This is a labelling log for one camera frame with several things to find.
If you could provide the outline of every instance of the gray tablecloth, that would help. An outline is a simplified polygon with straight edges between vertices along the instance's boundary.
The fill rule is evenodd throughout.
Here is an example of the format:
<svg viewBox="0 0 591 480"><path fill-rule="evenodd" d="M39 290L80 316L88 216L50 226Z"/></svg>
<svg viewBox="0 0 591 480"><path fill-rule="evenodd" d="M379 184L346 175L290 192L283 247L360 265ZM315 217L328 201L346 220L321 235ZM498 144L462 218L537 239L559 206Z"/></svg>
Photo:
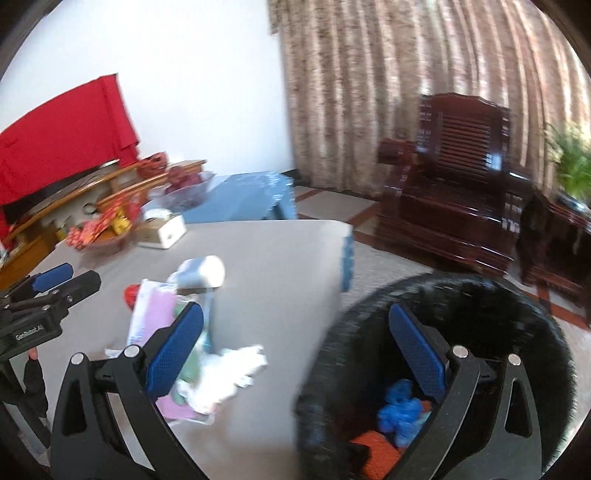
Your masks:
<svg viewBox="0 0 591 480"><path fill-rule="evenodd" d="M326 329L339 310L343 239L350 226L331 220L279 220L188 225L168 251L131 248L98 261L60 244L36 269L62 262L76 274L94 268L98 294L74 306L64 333L39 347L50 420L70 357L79 351L103 358L122 345L130 312L124 288L143 278L164 281L187 258L217 255L226 281L217 292L216 348L261 344L269 366L228 401L212 426L183 422L173 427L189 454L212 480L295 479L294 401ZM149 465L117 398L113 406L136 461Z"/></svg>

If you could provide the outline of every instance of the curtain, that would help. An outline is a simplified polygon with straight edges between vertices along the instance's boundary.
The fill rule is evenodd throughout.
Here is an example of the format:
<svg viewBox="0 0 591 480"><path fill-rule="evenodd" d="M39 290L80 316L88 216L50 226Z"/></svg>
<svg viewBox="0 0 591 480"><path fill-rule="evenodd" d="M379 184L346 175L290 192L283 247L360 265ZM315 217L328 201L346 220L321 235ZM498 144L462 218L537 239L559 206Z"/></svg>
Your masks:
<svg viewBox="0 0 591 480"><path fill-rule="evenodd" d="M421 94L511 111L510 152L554 185L547 123L590 133L591 79L530 0L269 0L282 38L296 166L314 187L377 195L384 137L414 140Z"/></svg>

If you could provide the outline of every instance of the dark red wooden chair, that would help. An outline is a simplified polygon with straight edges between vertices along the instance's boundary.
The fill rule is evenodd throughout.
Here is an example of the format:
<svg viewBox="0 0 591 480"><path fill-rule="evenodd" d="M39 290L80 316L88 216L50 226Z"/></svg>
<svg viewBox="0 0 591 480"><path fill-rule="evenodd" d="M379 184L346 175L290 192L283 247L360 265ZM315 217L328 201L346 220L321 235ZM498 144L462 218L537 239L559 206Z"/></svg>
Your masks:
<svg viewBox="0 0 591 480"><path fill-rule="evenodd" d="M406 242L503 275L531 194L511 162L509 111L482 98L423 96L417 141L383 140L394 169L381 199L378 243Z"/></svg>

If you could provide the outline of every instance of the black trash bin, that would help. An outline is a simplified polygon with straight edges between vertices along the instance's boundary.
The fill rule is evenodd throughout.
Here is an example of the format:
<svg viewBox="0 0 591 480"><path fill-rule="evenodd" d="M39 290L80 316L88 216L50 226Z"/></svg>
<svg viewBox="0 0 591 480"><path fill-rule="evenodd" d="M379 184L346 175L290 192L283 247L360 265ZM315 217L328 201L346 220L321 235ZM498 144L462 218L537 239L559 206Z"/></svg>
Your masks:
<svg viewBox="0 0 591 480"><path fill-rule="evenodd" d="M393 382L415 380L388 327L388 311L396 301L403 301L422 324L439 330L450 345L464 345L474 356L502 360L519 355L534 396L546 470L564 448L575 408L574 363L559 325L543 306L504 280L437 273L376 291L329 330L295 408L303 477L355 478L348 442L377 429L377 411ZM482 447L495 409L491 402L486 391L475 396L434 478L450 462ZM412 454L410 448L406 455Z"/></svg>

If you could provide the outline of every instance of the white wall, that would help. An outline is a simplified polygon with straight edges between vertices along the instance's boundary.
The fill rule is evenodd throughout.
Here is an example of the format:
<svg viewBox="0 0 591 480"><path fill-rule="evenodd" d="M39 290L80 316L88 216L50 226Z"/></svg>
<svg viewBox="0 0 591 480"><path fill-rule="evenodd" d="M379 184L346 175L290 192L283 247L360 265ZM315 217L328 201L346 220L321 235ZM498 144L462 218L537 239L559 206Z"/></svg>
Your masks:
<svg viewBox="0 0 591 480"><path fill-rule="evenodd" d="M219 174L294 168L267 0L63 0L0 81L0 130L110 73L142 156L204 158Z"/></svg>

